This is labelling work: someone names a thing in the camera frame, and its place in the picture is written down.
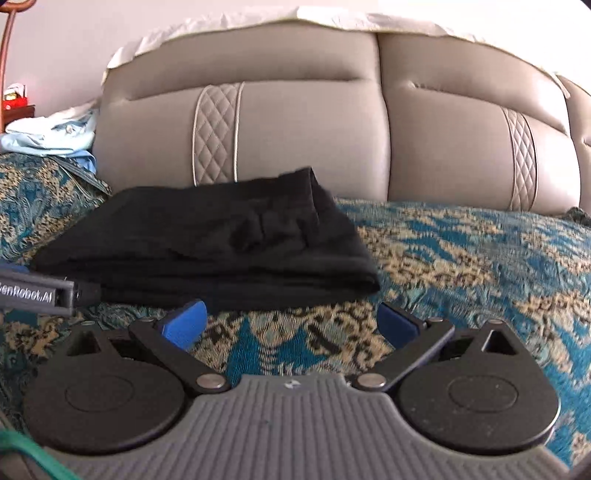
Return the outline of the beige leather sofa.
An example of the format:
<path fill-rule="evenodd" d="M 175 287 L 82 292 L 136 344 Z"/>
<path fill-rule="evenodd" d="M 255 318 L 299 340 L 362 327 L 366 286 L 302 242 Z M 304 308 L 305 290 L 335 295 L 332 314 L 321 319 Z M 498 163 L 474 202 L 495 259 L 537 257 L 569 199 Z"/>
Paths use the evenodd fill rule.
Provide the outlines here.
<path fill-rule="evenodd" d="M 557 214 L 590 206 L 590 96 L 492 46 L 276 23 L 111 69 L 93 152 L 116 191 L 311 167 L 341 197 Z"/>

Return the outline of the carved wooden side cabinet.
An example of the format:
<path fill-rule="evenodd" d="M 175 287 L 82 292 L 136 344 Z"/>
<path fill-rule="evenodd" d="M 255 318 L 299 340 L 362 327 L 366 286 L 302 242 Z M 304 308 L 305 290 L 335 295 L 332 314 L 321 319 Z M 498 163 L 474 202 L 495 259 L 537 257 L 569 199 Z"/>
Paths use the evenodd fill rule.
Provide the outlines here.
<path fill-rule="evenodd" d="M 19 108 L 11 108 L 8 110 L 2 111 L 2 130 L 5 130 L 6 127 L 19 119 L 23 118 L 32 118 L 35 116 L 35 106 L 34 105 L 27 105 L 24 107 Z"/>

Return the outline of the red box on cabinet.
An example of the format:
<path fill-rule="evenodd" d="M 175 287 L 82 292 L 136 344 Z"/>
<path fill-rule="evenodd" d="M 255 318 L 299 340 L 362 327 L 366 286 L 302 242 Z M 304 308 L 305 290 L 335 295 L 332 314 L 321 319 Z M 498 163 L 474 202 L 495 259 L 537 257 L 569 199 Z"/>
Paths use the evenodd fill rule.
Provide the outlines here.
<path fill-rule="evenodd" d="M 2 98 L 2 108 L 5 111 L 25 108 L 29 104 L 27 87 L 22 83 L 12 83 L 5 88 Z"/>

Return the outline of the black pants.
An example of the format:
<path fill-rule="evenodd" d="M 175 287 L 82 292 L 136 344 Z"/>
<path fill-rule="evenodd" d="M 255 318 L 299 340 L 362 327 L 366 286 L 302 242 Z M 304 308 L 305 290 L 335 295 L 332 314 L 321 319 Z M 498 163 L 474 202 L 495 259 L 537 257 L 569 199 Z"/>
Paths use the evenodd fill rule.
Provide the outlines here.
<path fill-rule="evenodd" d="M 274 178 L 121 191 L 30 263 L 95 282 L 107 303 L 212 312 L 353 301 L 380 289 L 356 227 L 311 168 Z"/>

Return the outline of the light blue crumpled garment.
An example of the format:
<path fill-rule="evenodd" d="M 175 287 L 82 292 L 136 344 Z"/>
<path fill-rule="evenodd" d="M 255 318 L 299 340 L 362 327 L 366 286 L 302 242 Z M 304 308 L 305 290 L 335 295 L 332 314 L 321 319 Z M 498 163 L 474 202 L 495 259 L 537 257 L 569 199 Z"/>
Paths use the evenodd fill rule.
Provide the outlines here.
<path fill-rule="evenodd" d="M 49 116 L 15 120 L 1 135 L 1 151 L 66 158 L 95 174 L 91 149 L 98 112 L 98 103 L 88 102 Z"/>

